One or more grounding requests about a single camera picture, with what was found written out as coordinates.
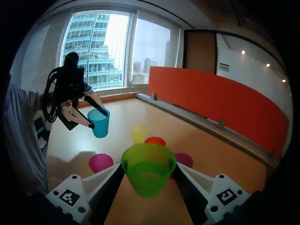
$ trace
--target curved wall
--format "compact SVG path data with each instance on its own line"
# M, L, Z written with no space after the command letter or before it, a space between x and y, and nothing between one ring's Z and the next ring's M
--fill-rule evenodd
M178 105L247 137L278 157L289 121L283 111L256 90L207 72L151 67L148 94Z

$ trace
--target green cup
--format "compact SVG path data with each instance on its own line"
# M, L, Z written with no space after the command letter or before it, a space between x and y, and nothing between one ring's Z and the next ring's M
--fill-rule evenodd
M127 149L121 164L134 191L152 198L161 193L176 166L176 156L160 144L136 144Z

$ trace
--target wall baseboard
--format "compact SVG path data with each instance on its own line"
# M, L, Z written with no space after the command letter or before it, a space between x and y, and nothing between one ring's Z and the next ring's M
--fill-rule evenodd
M111 94L111 95L101 96L100 99L101 99L102 103L121 101L121 100L126 100L126 99L134 99L134 98L136 98L136 95L138 93L139 92ZM84 108L84 107L88 107L88 106L91 106L88 102L86 102L84 100L79 101L78 108Z

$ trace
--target ceiling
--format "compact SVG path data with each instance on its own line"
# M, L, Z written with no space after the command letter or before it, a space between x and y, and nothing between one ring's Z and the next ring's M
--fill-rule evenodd
M269 68L273 70L281 79L288 80L281 65L269 53L265 52L260 47L248 41L239 39L237 37L232 37L223 34L218 35L222 37L222 39L224 40L224 42L230 50L236 51L240 54L242 54L242 50L244 50L247 56L256 59L262 64L266 65L269 63Z

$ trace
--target building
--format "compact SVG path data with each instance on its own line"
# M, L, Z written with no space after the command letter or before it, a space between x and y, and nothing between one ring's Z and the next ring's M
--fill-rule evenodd
M134 72L141 72L141 62L135 62L133 64L133 71Z
M104 45L110 14L80 14L71 19L63 50L79 54L78 66L85 68L84 81L93 89L123 86L123 71L115 68Z
M157 66L157 62L151 61L149 58L145 59L144 62L144 73L150 73L150 67L151 66Z

